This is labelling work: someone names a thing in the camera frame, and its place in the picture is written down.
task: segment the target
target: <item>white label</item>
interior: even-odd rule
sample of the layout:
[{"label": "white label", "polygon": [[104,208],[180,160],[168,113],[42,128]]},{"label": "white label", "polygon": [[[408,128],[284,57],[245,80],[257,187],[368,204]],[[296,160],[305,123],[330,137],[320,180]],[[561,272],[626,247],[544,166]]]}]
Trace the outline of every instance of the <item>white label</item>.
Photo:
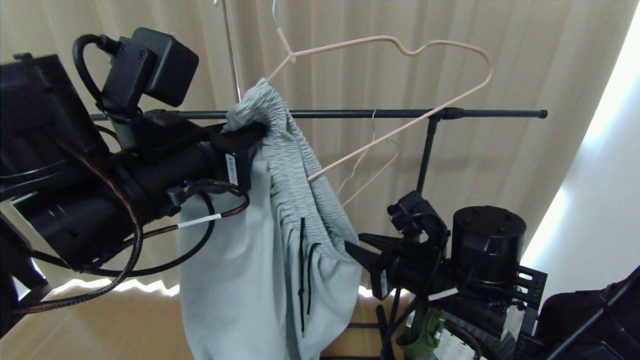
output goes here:
[{"label": "white label", "polygon": [[415,317],[415,310],[413,310],[410,314],[409,317],[407,317],[406,319],[406,326],[407,327],[411,327],[411,325],[413,324],[413,318]]},{"label": "white label", "polygon": [[382,270],[382,272],[380,273],[380,287],[382,287],[382,296],[383,297],[387,296],[389,292],[387,291],[388,288],[387,288],[387,271],[386,270]]},{"label": "white label", "polygon": [[236,173],[236,158],[233,155],[225,154],[227,158],[227,172],[229,173],[229,182],[238,185],[238,174]]}]

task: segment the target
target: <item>beige curtain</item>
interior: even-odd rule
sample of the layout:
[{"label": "beige curtain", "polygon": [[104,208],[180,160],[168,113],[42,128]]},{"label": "beige curtain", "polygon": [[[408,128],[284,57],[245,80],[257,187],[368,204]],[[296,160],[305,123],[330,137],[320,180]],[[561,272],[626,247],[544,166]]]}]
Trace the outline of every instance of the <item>beige curtain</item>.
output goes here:
[{"label": "beige curtain", "polygon": [[[91,112],[70,58],[84,33],[131,35],[138,26],[174,33],[200,55],[183,110],[226,110],[284,59],[270,1],[7,1],[1,8],[1,59],[16,52],[58,53]],[[465,206],[493,204],[518,213],[528,238],[566,174],[604,90],[637,3],[634,1],[280,1],[280,25],[294,50],[389,34],[415,49],[433,39],[486,49],[496,65],[492,82],[457,106],[548,109],[540,119],[443,121],[436,135],[423,196],[451,225]],[[96,82],[108,66],[88,51]],[[476,54],[444,47],[414,58],[392,45],[367,44],[300,58],[273,85],[290,109],[432,108],[481,82]],[[144,99],[143,109],[166,108]],[[375,120],[382,135],[407,120]],[[299,120],[320,162],[328,165],[371,140],[371,120]],[[395,137],[399,157],[346,206],[358,232],[393,234],[386,207],[415,188],[426,122]],[[348,199],[396,150],[377,145],[340,194]],[[337,190],[355,159],[329,171]],[[176,255],[172,235],[145,243],[139,268]],[[108,266],[124,264],[126,254]],[[70,274],[50,267],[54,284]],[[177,272],[143,278],[177,281]]]}]

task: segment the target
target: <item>tan floor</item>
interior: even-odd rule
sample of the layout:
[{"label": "tan floor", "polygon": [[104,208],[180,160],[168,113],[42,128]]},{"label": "tan floor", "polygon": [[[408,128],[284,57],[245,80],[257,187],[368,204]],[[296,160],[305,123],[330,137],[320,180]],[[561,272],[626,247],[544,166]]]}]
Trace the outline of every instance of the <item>tan floor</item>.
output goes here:
[{"label": "tan floor", "polygon": [[[78,295],[87,289],[73,289]],[[401,299],[402,309],[407,297]],[[180,298],[132,289],[78,306],[28,315],[0,341],[1,360],[192,359],[180,317]],[[360,298],[353,322],[375,322],[375,298]],[[383,302],[387,314],[392,299]],[[323,355],[376,356],[377,329],[347,329]],[[395,349],[400,359],[400,350]]]}]

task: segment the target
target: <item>black drawstring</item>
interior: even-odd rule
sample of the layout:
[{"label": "black drawstring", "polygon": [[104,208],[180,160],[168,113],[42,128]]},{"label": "black drawstring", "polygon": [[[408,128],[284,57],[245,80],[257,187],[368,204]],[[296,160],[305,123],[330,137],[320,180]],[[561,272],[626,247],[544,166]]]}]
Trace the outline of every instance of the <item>black drawstring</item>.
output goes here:
[{"label": "black drawstring", "polygon": [[300,218],[300,247],[298,248],[298,264],[300,265],[300,288],[298,289],[298,298],[300,298],[300,329],[305,332],[305,248],[303,241],[305,239],[305,218]]},{"label": "black drawstring", "polygon": [[307,288],[309,289],[309,295],[307,297],[307,315],[311,312],[311,258],[313,257],[314,250],[318,245],[320,245],[320,243],[314,243],[311,245],[311,249],[309,249],[309,258],[307,259]]}]

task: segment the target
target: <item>green garment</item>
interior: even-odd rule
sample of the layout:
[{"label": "green garment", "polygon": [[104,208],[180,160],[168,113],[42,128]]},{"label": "green garment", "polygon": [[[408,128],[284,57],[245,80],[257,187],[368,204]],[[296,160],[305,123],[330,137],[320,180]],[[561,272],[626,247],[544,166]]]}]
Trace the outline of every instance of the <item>green garment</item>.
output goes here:
[{"label": "green garment", "polygon": [[410,359],[425,358],[440,344],[443,317],[444,311],[420,305],[415,311],[412,326],[404,327],[396,343]]}]

